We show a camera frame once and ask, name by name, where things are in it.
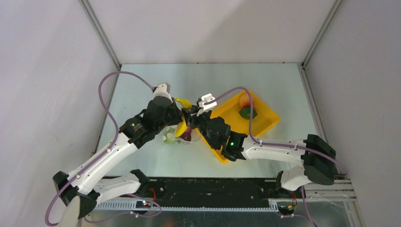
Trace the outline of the yellow banana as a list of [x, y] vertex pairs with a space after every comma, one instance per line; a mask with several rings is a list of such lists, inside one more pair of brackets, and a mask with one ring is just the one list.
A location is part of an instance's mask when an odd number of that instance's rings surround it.
[[183, 98], [178, 98], [177, 97], [177, 98], [175, 98], [175, 100], [176, 100], [176, 102], [180, 103], [181, 106], [184, 109], [191, 109], [192, 108], [192, 103], [187, 99], [183, 99]]

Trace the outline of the clear zip top bag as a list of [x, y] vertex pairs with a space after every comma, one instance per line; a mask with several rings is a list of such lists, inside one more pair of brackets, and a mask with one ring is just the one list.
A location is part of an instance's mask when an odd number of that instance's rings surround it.
[[184, 141], [183, 139], [180, 138], [180, 136], [185, 132], [187, 129], [187, 126], [184, 125], [173, 125], [173, 126], [167, 126], [164, 132], [168, 129], [175, 129], [175, 137], [177, 140], [177, 144], [190, 144], [190, 143], [196, 143], [201, 140], [201, 137], [197, 134], [197, 132], [192, 129], [192, 140], [191, 141]]

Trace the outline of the light green cabbage ball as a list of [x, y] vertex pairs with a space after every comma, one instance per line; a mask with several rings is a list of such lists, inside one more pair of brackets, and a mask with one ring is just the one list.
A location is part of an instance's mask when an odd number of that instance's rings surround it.
[[165, 144], [174, 144], [177, 142], [175, 137], [175, 129], [168, 129], [163, 133], [163, 142]]

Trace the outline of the dark green avocado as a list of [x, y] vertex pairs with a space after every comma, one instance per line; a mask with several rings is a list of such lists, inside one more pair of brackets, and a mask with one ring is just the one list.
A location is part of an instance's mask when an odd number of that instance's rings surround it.
[[255, 109], [249, 107], [249, 106], [244, 106], [241, 108], [239, 111], [239, 115], [246, 120], [254, 119], [258, 113]]

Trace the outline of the pink orange peach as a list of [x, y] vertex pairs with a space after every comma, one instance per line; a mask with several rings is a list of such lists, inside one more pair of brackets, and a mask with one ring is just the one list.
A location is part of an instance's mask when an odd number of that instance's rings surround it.
[[240, 95], [238, 102], [242, 108], [253, 105], [252, 96], [249, 96], [247, 93]]

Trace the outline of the purple eggplant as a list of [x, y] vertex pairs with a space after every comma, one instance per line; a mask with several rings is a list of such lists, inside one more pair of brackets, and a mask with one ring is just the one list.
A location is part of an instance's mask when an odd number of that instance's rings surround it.
[[192, 129], [188, 127], [185, 132], [180, 136], [181, 139], [184, 141], [191, 141], [192, 140]]

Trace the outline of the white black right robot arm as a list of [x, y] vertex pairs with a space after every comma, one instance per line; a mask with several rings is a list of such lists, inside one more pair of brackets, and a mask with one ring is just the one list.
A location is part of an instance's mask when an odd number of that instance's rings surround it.
[[333, 185], [336, 174], [335, 150], [321, 137], [309, 134], [305, 140], [287, 143], [263, 142], [260, 138], [234, 132], [222, 117], [199, 113], [198, 107], [182, 109], [183, 122], [197, 129], [211, 149], [229, 161], [267, 159], [294, 164], [278, 173], [275, 192], [286, 198], [303, 185]]

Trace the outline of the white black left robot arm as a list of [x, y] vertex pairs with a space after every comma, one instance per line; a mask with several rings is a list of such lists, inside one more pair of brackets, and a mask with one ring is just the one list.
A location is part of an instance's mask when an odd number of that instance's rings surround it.
[[102, 150], [68, 174], [53, 176], [58, 197], [81, 219], [104, 201], [121, 195], [144, 197], [149, 192], [149, 178], [139, 169], [127, 175], [103, 177], [130, 154], [153, 140], [166, 126], [177, 125], [183, 114], [171, 97], [155, 96], [139, 114], [126, 120]]

